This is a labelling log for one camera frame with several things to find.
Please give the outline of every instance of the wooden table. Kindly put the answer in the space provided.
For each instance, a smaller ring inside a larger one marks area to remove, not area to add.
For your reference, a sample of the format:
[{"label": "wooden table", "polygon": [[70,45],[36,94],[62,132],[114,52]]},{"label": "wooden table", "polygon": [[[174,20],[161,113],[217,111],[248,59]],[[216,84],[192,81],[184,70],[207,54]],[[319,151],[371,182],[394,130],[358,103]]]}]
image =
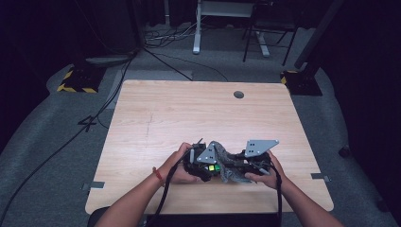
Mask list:
[{"label": "wooden table", "polygon": [[[240,91],[243,98],[234,97]],[[86,211],[109,206],[160,166],[182,142],[220,142],[239,153],[249,139],[277,139],[286,174],[326,210],[333,202],[283,84],[126,80],[99,160]],[[154,213],[159,189],[146,213]],[[262,183],[172,184],[162,214],[273,213],[276,191]],[[291,211],[283,200],[283,211]]]}]

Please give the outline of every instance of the desk leg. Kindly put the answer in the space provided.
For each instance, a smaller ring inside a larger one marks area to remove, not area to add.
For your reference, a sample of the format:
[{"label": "desk leg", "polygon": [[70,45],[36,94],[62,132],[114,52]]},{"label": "desk leg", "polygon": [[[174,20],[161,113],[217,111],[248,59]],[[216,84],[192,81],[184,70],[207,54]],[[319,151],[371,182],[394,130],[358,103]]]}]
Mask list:
[{"label": "desk leg", "polygon": [[270,52],[268,50],[268,47],[266,46],[264,35],[265,33],[256,31],[256,38],[259,42],[260,49],[262,50],[263,57],[267,58],[270,56]]},{"label": "desk leg", "polygon": [[201,52],[201,0],[198,0],[197,8],[197,29],[195,31],[194,49],[192,53],[199,54]]}]

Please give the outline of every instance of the gray carpet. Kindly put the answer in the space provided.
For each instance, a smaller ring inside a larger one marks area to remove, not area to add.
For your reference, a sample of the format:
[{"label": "gray carpet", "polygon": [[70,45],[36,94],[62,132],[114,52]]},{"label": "gray carpet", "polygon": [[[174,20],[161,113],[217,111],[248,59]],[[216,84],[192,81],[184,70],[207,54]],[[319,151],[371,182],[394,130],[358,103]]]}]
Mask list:
[{"label": "gray carpet", "polygon": [[[247,61],[242,62],[245,42],[241,41],[242,31],[238,29],[203,31],[199,55],[192,54],[191,36],[150,51],[218,70],[159,56],[178,70],[191,72],[193,80],[224,81],[223,74],[229,81],[280,82],[280,72],[294,69],[292,65],[312,32],[300,29],[284,67],[281,65],[284,48],[272,47],[271,57],[264,58],[259,47],[252,46]],[[274,37],[267,35],[266,39],[273,42]],[[118,79],[121,67],[107,70],[98,94],[56,92],[68,65],[48,81],[50,96],[26,118],[0,156],[0,212],[24,178],[81,129],[77,123],[97,113]],[[128,77],[151,71],[169,72],[163,75],[164,79],[177,79],[177,75],[166,78],[172,70],[145,51],[132,61]],[[316,79],[323,96],[293,96],[292,99],[319,167],[332,180],[327,183],[335,205],[332,214],[346,226],[396,226],[390,213],[381,213],[375,207],[379,195],[355,160],[339,157],[339,149],[347,144],[345,124],[330,80],[322,70]],[[112,117],[113,109],[107,109],[99,119],[108,126]],[[81,187],[94,178],[108,131],[98,120],[96,123],[30,179],[9,208],[4,226],[86,226],[87,192]],[[299,225],[293,213],[283,215],[283,226]]]}]

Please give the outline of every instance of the table grommet hole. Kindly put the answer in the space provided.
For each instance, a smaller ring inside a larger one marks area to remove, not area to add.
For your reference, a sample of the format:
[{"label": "table grommet hole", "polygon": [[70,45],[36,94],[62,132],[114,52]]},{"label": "table grommet hole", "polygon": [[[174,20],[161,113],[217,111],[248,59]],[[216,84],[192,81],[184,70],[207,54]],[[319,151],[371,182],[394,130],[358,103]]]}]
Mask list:
[{"label": "table grommet hole", "polygon": [[244,93],[241,91],[234,92],[234,97],[236,97],[236,98],[243,98],[244,96],[245,96]]}]

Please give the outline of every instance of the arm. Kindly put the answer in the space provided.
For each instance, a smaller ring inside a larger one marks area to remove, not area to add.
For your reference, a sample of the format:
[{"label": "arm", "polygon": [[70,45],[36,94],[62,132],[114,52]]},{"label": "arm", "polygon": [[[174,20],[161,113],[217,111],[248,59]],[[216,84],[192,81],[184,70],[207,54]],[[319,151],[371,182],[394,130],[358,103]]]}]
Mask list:
[{"label": "arm", "polygon": [[[299,187],[297,187],[297,185],[287,178],[283,168],[271,151],[269,151],[269,155],[282,178],[283,182],[281,184],[281,189],[283,196],[286,198],[288,204],[291,206],[303,226],[342,226],[336,218],[309,198]],[[271,188],[276,188],[275,176],[274,171],[271,172],[270,176],[258,176],[252,173],[245,174],[245,177],[250,180],[262,182]]]},{"label": "arm", "polygon": [[[188,148],[191,148],[191,145],[183,143],[179,150],[173,152],[159,168],[164,182],[166,181],[168,171],[183,156]],[[171,181],[193,183],[198,180],[199,178],[189,175],[183,170],[182,166],[179,166]],[[150,199],[160,187],[160,180],[156,174],[151,173],[141,183],[116,201],[97,222],[96,227],[136,226],[144,214]]]}]

